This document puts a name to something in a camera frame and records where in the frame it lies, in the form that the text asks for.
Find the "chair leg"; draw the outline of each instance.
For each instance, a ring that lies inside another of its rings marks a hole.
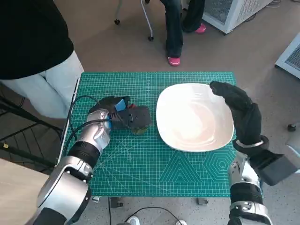
[[[114,23],[115,23],[116,25],[119,25],[119,24],[120,24],[120,20],[119,20],[119,12],[120,12],[120,9],[121,9],[121,7],[122,7],[122,3],[123,3],[123,0],[119,0],[118,6],[117,6],[117,10],[116,10],[116,13],[115,13],[115,15],[114,15],[114,18],[115,18]]]
[[[153,41],[153,39],[154,39],[154,37],[153,37],[153,30],[152,30],[152,27],[151,27],[149,18],[148,18],[148,16],[147,16],[147,13],[146,13],[146,10],[145,10],[145,6],[144,6],[144,3],[143,3],[143,0],[141,0],[141,6],[142,6],[142,10],[143,10],[143,12],[144,12],[144,15],[145,15],[145,17],[146,17],[146,20],[147,20],[147,23],[148,23],[149,30],[150,30],[150,36],[148,37],[148,40],[149,40],[149,41]]]

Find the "cable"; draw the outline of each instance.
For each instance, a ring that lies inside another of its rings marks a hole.
[[[109,225],[112,225],[112,212],[111,212],[111,203],[110,197],[108,197],[108,213],[109,213]]]
[[[173,214],[173,213],[171,213],[169,210],[167,210],[167,209],[165,209],[165,208],[163,208],[163,207],[144,207],[144,208],[141,208],[141,209],[139,209],[138,211],[136,211],[135,213],[133,213],[133,214],[131,214],[125,221],[124,221],[124,223],[126,223],[128,220],[129,220],[129,218],[130,217],[132,217],[133,215],[135,215],[136,213],[138,213],[139,211],[142,211],[142,210],[145,210],[145,209],[161,209],[161,210],[165,210],[165,211],[167,211],[168,213],[170,213],[181,225],[183,225],[181,222],[180,222],[180,220]]]
[[[109,122],[109,121],[110,120],[108,120],[108,119],[104,119],[104,120],[91,120],[91,121],[83,123],[82,125],[80,125],[79,127],[77,127],[74,131],[72,131],[70,137],[68,138],[68,140],[66,142],[65,150],[68,149],[68,146],[69,146],[72,138],[77,133],[77,131],[80,130],[81,128],[86,127],[87,125],[92,124],[92,123],[101,123],[101,122]]]
[[[256,13],[253,14],[252,16],[250,16],[248,19],[246,19],[246,20],[244,21],[244,23],[247,23],[247,22],[253,20],[255,17],[256,17]]]
[[[89,95],[81,95],[81,96],[75,98],[75,100],[71,103],[69,112],[68,112],[68,114],[67,114],[67,120],[69,120],[69,126],[70,126],[70,129],[71,129],[72,132],[74,132],[74,128],[73,128],[72,122],[71,122],[71,112],[72,112],[72,109],[73,109],[75,103],[76,103],[79,99],[81,99],[81,98],[90,98],[90,99],[94,100],[97,104],[99,104],[99,101],[98,101],[97,99],[95,99],[94,97],[89,96]]]

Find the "black glove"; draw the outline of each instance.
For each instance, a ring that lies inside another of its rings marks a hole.
[[[242,89],[228,83],[213,81],[210,88],[215,95],[222,96],[229,106],[237,139],[251,145],[261,141],[262,116],[258,105],[253,103]]]

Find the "white plate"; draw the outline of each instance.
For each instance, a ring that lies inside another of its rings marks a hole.
[[[181,151],[219,149],[231,141],[234,131],[224,99],[200,83],[164,89],[157,101],[156,121],[164,142]]]

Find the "grid lines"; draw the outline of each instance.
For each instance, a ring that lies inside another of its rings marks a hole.
[[[229,196],[227,167],[235,153],[232,143],[202,153],[176,151],[160,138],[156,126],[156,103],[159,94],[178,83],[211,81],[235,84],[230,72],[140,72],[83,73],[77,97],[90,95],[97,99],[107,96],[130,96],[130,104],[146,105],[153,125],[143,135],[128,130],[114,130],[94,168],[90,182],[93,195],[98,196]],[[95,103],[80,99],[72,112],[77,127],[86,121]]]

